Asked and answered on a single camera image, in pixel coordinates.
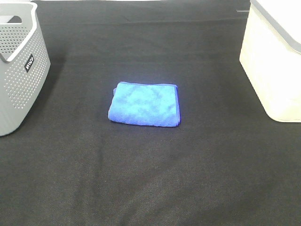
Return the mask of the blue microfiber towel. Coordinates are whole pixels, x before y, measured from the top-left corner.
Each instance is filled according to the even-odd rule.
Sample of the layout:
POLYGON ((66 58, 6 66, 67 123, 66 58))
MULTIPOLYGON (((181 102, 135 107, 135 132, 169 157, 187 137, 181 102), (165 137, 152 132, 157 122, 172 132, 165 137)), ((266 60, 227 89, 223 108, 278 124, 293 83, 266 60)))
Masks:
POLYGON ((120 82, 113 90, 108 118, 130 125, 177 127, 181 122, 178 87, 120 82))

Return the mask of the black fabric table cover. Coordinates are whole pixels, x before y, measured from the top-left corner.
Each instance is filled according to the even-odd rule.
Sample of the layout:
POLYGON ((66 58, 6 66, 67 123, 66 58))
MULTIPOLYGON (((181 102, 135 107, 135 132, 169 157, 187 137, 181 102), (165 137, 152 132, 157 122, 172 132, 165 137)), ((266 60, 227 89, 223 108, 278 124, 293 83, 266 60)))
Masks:
POLYGON ((239 62, 247 0, 38 1, 51 67, 0 139, 3 226, 298 226, 301 126, 239 62), (121 81, 178 86, 181 124, 108 120, 121 81))

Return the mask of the white plastic storage basket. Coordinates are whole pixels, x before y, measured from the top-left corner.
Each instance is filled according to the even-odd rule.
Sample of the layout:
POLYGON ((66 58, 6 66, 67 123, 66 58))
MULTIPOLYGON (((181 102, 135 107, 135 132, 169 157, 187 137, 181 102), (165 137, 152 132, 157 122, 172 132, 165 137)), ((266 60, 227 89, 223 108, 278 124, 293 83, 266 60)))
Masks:
POLYGON ((266 114, 301 121, 301 2, 252 0, 239 61, 266 114))

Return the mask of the grey perforated plastic basket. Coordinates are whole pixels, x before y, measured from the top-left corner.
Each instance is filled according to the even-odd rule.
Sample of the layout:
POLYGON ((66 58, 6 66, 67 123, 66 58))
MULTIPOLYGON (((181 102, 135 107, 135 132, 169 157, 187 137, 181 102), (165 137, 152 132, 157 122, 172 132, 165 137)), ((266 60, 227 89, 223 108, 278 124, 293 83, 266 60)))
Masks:
POLYGON ((2 2, 0 25, 0 135, 14 132, 38 97, 50 69, 48 51, 33 2, 2 2))

